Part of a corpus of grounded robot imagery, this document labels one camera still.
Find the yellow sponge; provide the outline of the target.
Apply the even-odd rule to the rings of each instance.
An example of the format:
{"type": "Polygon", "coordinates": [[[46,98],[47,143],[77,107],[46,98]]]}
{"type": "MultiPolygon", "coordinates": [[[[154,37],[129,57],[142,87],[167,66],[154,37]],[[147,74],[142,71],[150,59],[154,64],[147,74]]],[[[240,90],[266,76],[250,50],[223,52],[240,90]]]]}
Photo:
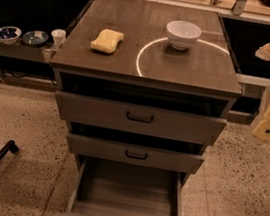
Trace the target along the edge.
{"type": "Polygon", "coordinates": [[[123,40],[123,33],[110,29],[101,30],[95,40],[90,42],[91,49],[102,53],[112,54],[117,48],[118,43],[123,40]]]}

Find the middle grey drawer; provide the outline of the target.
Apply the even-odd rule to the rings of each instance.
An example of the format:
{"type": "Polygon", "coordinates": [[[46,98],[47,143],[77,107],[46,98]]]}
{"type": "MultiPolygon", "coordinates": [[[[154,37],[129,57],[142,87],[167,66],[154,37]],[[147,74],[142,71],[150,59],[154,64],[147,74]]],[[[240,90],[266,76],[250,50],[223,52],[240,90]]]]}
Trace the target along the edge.
{"type": "Polygon", "coordinates": [[[76,134],[68,134],[66,138],[69,150],[74,154],[121,161],[121,163],[168,169],[174,172],[190,174],[196,173],[200,165],[204,162],[204,158],[196,154],[142,147],[135,144],[82,137],[76,134]],[[130,159],[125,155],[127,149],[130,152],[147,153],[148,158],[143,161],[130,159]]]}

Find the grey drawer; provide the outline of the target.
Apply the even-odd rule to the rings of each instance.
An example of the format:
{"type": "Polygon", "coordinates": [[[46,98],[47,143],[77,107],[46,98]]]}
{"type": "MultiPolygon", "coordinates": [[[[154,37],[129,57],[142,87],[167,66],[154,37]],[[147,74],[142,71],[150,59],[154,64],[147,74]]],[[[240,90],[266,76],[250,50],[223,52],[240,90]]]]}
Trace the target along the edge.
{"type": "Polygon", "coordinates": [[[82,137],[76,134],[68,134],[66,138],[69,150],[74,154],[121,161],[121,163],[168,169],[174,172],[190,174],[196,173],[200,165],[204,162],[204,158],[196,154],[142,147],[135,144],[82,137]],[[130,159],[125,155],[127,149],[130,152],[147,153],[148,158],[143,161],[130,159]]]}
{"type": "Polygon", "coordinates": [[[225,119],[85,97],[59,90],[56,101],[60,117],[65,121],[197,144],[214,144],[227,124],[225,119]],[[128,120],[127,111],[138,116],[153,115],[153,123],[128,120]]]}
{"type": "Polygon", "coordinates": [[[65,212],[55,216],[181,216],[174,171],[85,158],[65,212]]]}

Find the grey three-drawer cabinet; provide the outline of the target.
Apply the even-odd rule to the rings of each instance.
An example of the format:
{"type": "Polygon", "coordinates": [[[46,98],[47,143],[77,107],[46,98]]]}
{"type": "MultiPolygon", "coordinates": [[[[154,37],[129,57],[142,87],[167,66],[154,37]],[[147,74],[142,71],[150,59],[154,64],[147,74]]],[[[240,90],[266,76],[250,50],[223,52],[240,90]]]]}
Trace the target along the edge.
{"type": "MultiPolygon", "coordinates": [[[[57,91],[225,119],[241,95],[223,28],[207,10],[140,0],[94,0],[52,59],[57,91]],[[192,22],[202,35],[177,50],[170,21],[192,22]],[[91,49],[101,30],[123,33],[112,54],[91,49]]],[[[64,121],[68,134],[201,155],[210,144],[64,121]]]]}

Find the bottom grey drawer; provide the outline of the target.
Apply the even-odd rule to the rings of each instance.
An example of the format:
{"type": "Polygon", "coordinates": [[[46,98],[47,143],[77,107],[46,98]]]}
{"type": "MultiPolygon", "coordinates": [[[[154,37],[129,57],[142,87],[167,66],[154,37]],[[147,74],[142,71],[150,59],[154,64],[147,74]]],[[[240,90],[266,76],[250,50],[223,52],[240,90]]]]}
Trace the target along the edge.
{"type": "Polygon", "coordinates": [[[65,212],[55,216],[181,216],[174,171],[85,158],[65,212]]]}

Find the top grey drawer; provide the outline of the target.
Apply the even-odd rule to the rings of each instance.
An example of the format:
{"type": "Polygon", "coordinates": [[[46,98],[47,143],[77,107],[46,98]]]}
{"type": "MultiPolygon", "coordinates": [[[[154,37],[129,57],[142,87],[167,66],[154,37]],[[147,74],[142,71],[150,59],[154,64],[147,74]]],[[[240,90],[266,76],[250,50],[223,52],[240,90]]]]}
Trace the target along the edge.
{"type": "Polygon", "coordinates": [[[65,121],[197,144],[214,144],[227,124],[225,119],[85,97],[59,90],[56,101],[60,117],[65,121]],[[153,123],[128,120],[127,111],[138,116],[153,115],[153,123]]]}

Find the white bowl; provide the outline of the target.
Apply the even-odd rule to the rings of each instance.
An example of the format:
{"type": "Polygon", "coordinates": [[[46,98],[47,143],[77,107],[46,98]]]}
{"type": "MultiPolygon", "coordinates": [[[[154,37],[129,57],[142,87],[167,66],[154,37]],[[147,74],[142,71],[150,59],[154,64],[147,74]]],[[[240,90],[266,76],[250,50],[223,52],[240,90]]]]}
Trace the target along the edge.
{"type": "Polygon", "coordinates": [[[166,26],[168,41],[176,50],[185,50],[192,46],[202,35],[201,28],[192,22],[170,21],[166,26]]]}

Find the white paper cup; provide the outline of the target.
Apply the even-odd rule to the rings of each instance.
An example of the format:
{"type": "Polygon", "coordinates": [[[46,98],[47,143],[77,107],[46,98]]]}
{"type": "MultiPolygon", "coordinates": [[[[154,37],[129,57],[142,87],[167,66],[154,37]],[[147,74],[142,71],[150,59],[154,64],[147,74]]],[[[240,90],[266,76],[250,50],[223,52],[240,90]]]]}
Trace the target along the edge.
{"type": "Polygon", "coordinates": [[[64,31],[63,29],[55,29],[51,32],[51,35],[56,48],[59,48],[62,44],[64,44],[66,39],[66,31],[64,31]]]}

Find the dark blue plate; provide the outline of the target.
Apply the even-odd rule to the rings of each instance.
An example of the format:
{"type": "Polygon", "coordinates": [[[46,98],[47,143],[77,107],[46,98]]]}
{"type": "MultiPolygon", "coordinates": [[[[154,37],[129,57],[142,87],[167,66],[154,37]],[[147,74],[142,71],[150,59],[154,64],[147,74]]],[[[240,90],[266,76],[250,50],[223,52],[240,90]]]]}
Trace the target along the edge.
{"type": "Polygon", "coordinates": [[[28,31],[22,36],[22,42],[28,46],[43,47],[48,40],[48,34],[41,31],[28,31]]]}

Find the blue patterned bowl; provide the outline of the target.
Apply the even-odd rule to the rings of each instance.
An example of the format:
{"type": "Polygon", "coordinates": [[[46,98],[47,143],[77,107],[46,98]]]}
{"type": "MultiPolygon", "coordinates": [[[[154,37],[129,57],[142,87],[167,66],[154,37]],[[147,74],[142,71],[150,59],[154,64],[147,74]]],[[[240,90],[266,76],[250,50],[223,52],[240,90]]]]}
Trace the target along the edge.
{"type": "Polygon", "coordinates": [[[22,34],[22,31],[15,26],[6,26],[0,28],[0,41],[3,44],[12,45],[15,44],[19,36],[22,34]]]}

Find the low side shelf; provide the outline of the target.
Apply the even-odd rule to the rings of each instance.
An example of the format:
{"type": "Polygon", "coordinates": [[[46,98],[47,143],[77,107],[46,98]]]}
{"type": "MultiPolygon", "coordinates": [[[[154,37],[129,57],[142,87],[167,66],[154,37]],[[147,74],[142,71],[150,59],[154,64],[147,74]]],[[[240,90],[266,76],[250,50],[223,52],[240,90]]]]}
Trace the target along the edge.
{"type": "Polygon", "coordinates": [[[23,44],[21,40],[15,44],[3,44],[0,41],[0,56],[7,56],[13,59],[27,60],[40,63],[50,63],[50,59],[55,55],[53,43],[47,43],[43,47],[33,47],[23,44]]]}

